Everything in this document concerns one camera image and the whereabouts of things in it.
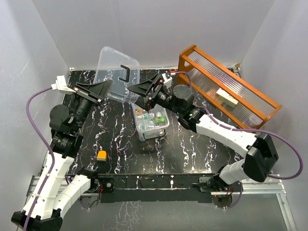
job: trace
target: transparent plastic lid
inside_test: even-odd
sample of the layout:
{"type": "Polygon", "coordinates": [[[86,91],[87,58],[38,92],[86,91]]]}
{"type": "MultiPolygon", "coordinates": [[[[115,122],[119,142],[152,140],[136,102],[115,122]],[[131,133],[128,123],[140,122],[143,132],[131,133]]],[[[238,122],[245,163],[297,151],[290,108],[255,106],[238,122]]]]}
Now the transparent plastic lid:
{"type": "Polygon", "coordinates": [[[108,98],[119,102],[134,103],[138,95],[127,90],[127,87],[139,83],[139,62],[111,47],[104,47],[100,54],[93,83],[100,83],[111,79],[113,84],[108,98]]]}
{"type": "Polygon", "coordinates": [[[160,105],[156,105],[149,112],[138,107],[136,104],[132,104],[136,129],[140,133],[152,133],[159,132],[161,129],[165,129],[169,126],[169,119],[165,108],[160,105]]]}

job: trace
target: corrugated transparent panel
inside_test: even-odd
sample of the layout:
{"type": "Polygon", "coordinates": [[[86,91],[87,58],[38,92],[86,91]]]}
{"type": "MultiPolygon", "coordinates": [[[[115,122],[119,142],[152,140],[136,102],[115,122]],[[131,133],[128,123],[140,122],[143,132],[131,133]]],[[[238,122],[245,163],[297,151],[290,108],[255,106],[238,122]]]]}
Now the corrugated transparent panel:
{"type": "Polygon", "coordinates": [[[194,84],[200,87],[205,93],[217,101],[223,108],[230,112],[235,118],[240,120],[242,123],[246,124],[248,127],[253,128],[262,122],[253,112],[248,110],[243,104],[238,102],[236,107],[231,107],[226,103],[222,102],[216,97],[216,91],[220,88],[216,83],[214,83],[210,78],[203,75],[196,68],[193,68],[189,75],[194,84]],[[251,120],[257,120],[257,124],[253,124],[251,120]]]}
{"type": "Polygon", "coordinates": [[[189,55],[189,58],[195,61],[197,64],[199,64],[205,71],[207,71],[221,83],[226,85],[230,90],[232,90],[234,93],[242,97],[250,105],[255,107],[265,116],[269,116],[275,110],[275,108],[271,106],[269,103],[264,101],[258,95],[254,94],[250,89],[248,89],[243,84],[235,80],[226,72],[222,71],[219,67],[212,64],[210,61],[208,61],[205,57],[201,56],[197,52],[194,51],[193,53],[191,53],[189,55]]]}

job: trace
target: black marble table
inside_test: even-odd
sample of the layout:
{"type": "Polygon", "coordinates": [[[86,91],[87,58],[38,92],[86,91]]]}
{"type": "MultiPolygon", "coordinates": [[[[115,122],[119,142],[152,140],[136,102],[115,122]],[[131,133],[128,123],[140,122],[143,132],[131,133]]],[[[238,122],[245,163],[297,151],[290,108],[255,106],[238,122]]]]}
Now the black marble table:
{"type": "MultiPolygon", "coordinates": [[[[141,70],[140,82],[165,71],[141,70]]],[[[90,84],[94,77],[95,71],[72,71],[69,82],[90,84]]],[[[216,118],[233,124],[203,96],[194,94],[198,104],[206,106],[216,118]]],[[[65,96],[64,104],[70,104],[69,96],[65,96]]],[[[170,120],[167,135],[142,142],[138,139],[131,105],[105,99],[89,114],[81,130],[84,140],[69,174],[82,167],[116,174],[215,173],[221,166],[240,159],[220,142],[184,129],[174,113],[167,111],[167,114],[170,120]],[[108,163],[96,161],[100,150],[107,151],[108,163]]]]}

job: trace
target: white wall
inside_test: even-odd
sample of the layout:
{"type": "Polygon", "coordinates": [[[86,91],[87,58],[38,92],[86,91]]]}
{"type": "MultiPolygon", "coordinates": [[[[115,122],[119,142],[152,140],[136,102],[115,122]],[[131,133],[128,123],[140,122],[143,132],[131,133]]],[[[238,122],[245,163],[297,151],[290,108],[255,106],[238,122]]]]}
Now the white wall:
{"type": "Polygon", "coordinates": [[[240,63],[274,0],[32,0],[69,67],[96,69],[113,47],[143,67],[176,66],[192,44],[240,63]]]}
{"type": "MultiPolygon", "coordinates": [[[[307,230],[308,179],[308,2],[276,0],[241,64],[242,78],[283,105],[264,127],[291,141],[301,152],[304,171],[284,181],[296,225],[307,230]]],[[[298,170],[290,148],[276,142],[282,176],[298,170]]]]}
{"type": "MultiPolygon", "coordinates": [[[[47,148],[26,117],[26,101],[68,67],[31,0],[0,1],[0,224],[15,230],[14,211],[23,208],[32,175],[40,172],[47,148]]],[[[49,111],[62,95],[49,92],[30,112],[49,141],[49,111]]]]}

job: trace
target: green object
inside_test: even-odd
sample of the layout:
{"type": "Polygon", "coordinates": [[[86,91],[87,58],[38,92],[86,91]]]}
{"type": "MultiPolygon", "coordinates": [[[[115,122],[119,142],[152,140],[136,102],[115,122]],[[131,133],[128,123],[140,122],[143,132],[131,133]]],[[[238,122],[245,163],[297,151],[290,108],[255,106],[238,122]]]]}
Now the green object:
{"type": "Polygon", "coordinates": [[[167,122],[167,118],[165,116],[154,117],[155,124],[164,124],[167,122]]]}

